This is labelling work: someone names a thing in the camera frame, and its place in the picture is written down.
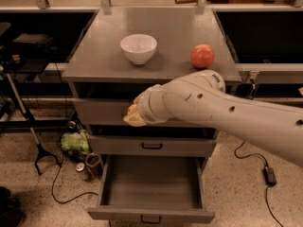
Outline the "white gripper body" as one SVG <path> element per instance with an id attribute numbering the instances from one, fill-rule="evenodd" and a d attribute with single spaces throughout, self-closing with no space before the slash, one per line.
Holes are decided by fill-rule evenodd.
<path id="1" fill-rule="evenodd" d="M 170 119 L 170 113 L 164 105 L 163 93 L 164 87 L 156 84 L 135 98 L 137 111 L 147 124 L 165 123 Z"/>

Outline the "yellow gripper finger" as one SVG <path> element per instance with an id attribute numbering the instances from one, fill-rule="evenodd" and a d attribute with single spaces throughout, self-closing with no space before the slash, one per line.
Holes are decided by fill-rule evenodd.
<path id="1" fill-rule="evenodd" d="M 127 114 L 124 116 L 123 120 L 129 124 L 130 126 L 133 127 L 143 127 L 146 125 L 146 122 L 144 121 L 144 119 L 140 116 L 137 107 L 134 111 L 132 111 L 132 113 Z"/>

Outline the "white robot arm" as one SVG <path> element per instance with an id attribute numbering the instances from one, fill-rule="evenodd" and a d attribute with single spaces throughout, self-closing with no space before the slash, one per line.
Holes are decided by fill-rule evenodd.
<path id="1" fill-rule="evenodd" d="M 170 119 L 227 132 L 303 166 L 303 109 L 228 95 L 215 71 L 203 70 L 148 88 L 124 117 L 133 127 Z"/>

